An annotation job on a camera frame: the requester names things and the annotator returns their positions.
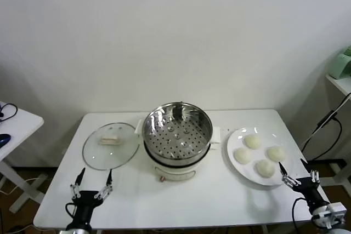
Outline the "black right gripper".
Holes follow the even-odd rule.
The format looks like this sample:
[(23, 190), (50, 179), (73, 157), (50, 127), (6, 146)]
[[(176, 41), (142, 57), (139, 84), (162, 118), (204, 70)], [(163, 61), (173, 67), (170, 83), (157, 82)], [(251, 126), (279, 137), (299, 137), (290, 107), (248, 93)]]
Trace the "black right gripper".
[(295, 191), (301, 193), (307, 201), (309, 212), (313, 213), (316, 209), (326, 206), (329, 203), (322, 198), (318, 191), (320, 182), (319, 172), (314, 170), (313, 167), (304, 159), (301, 158), (300, 161), (309, 173), (310, 177), (294, 179), (288, 175), (285, 167), (281, 162), (279, 162), (282, 182), (289, 188), (295, 187)]

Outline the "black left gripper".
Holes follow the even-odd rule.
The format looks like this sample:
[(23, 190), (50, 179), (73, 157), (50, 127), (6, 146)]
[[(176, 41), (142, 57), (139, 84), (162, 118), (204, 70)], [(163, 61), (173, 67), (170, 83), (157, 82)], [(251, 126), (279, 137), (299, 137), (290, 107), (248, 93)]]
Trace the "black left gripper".
[(75, 183), (70, 185), (73, 203), (76, 211), (73, 215), (73, 222), (82, 224), (89, 224), (96, 207), (102, 205), (103, 200), (106, 199), (113, 190), (112, 186), (112, 170), (110, 169), (106, 185), (98, 191), (80, 191), (80, 184), (82, 182), (85, 168), (78, 174)]

